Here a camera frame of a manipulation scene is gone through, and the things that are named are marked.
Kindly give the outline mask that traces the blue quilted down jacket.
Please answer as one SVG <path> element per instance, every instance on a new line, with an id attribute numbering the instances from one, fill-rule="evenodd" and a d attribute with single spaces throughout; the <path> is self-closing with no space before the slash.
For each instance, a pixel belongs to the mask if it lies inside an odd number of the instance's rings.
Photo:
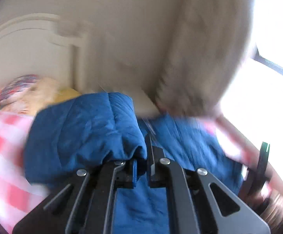
<path id="1" fill-rule="evenodd" d="M 134 189 L 117 195 L 114 233 L 169 233 L 164 189 L 147 184 L 145 136 L 183 168 L 205 168 L 238 193 L 242 165 L 225 156 L 218 140 L 195 119 L 164 114 L 142 120 L 133 101 L 120 93 L 82 95 L 40 111 L 24 148 L 24 173 L 30 183 L 54 187 L 74 171 L 106 161 L 137 159 Z"/>

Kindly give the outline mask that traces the pink checkered bed sheet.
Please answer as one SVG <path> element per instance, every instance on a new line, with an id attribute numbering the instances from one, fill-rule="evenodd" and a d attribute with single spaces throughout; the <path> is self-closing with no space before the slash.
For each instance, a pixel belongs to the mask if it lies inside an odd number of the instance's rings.
<path id="1" fill-rule="evenodd" d="M 24 173 L 24 148 L 35 117 L 0 111 L 0 224 L 8 233 L 47 195 L 45 184 L 30 183 Z M 239 146 L 213 121 L 195 119 L 214 136 L 225 156 L 242 166 L 248 161 Z"/>

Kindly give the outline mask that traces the white bedside table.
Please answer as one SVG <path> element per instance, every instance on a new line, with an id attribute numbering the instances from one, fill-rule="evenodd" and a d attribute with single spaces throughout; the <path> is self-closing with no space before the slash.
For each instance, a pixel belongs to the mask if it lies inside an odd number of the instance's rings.
<path id="1" fill-rule="evenodd" d="M 153 118 L 159 116 L 160 112 L 152 100 L 142 90 L 131 93 L 135 114 L 138 118 Z"/>

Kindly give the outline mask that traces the yellow pillow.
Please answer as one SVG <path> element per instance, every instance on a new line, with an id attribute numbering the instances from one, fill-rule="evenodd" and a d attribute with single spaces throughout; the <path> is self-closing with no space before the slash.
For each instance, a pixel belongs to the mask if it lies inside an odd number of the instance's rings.
<path id="1" fill-rule="evenodd" d="M 54 96 L 53 103 L 62 103 L 65 101 L 68 101 L 70 99 L 74 99 L 76 97 L 79 97 L 81 93 L 74 90 L 73 88 L 63 88 L 60 89 Z"/>

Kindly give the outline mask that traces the beige floral pillow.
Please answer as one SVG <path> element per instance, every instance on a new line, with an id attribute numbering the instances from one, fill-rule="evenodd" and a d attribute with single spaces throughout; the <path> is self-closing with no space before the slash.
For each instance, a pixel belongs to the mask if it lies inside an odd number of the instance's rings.
<path id="1" fill-rule="evenodd" d="M 35 116 L 40 110 L 55 103 L 61 89 L 58 81 L 44 77 L 25 92 L 15 102 L 1 108 L 3 112 Z"/>

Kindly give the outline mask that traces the red blue patterned pillow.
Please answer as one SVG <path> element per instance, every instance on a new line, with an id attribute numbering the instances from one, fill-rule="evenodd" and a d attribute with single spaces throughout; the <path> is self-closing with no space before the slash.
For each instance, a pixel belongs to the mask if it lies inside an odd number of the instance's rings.
<path id="1" fill-rule="evenodd" d="M 21 99 L 36 86 L 40 79 L 41 77 L 37 74 L 22 75 L 13 79 L 0 92 L 0 107 L 12 104 Z"/>

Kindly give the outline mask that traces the beige ship print curtain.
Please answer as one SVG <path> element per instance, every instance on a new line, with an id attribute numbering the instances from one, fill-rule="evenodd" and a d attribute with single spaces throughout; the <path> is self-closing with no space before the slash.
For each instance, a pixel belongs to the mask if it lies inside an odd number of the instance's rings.
<path id="1" fill-rule="evenodd" d="M 183 0 L 156 94 L 175 116 L 215 116 L 245 58 L 254 0 Z"/>

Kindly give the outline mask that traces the cream wooden headboard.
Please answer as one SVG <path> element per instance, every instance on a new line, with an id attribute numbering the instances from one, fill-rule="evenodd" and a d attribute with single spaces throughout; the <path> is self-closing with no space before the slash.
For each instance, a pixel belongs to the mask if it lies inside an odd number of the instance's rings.
<path id="1" fill-rule="evenodd" d="M 26 74 L 53 78 L 83 92 L 92 25 L 33 13 L 0 24 L 0 86 Z"/>

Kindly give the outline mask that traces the window frame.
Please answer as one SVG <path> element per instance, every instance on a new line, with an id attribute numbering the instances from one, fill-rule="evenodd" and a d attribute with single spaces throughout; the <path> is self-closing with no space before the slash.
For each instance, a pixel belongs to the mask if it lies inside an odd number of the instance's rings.
<path id="1" fill-rule="evenodd" d="M 256 47 L 256 52 L 255 55 L 253 57 L 253 59 L 265 66 L 267 66 L 268 68 L 278 72 L 279 74 L 281 74 L 283 76 L 283 67 L 271 62 L 268 59 L 265 59 L 264 57 L 262 57 L 259 53 L 258 47 Z"/>

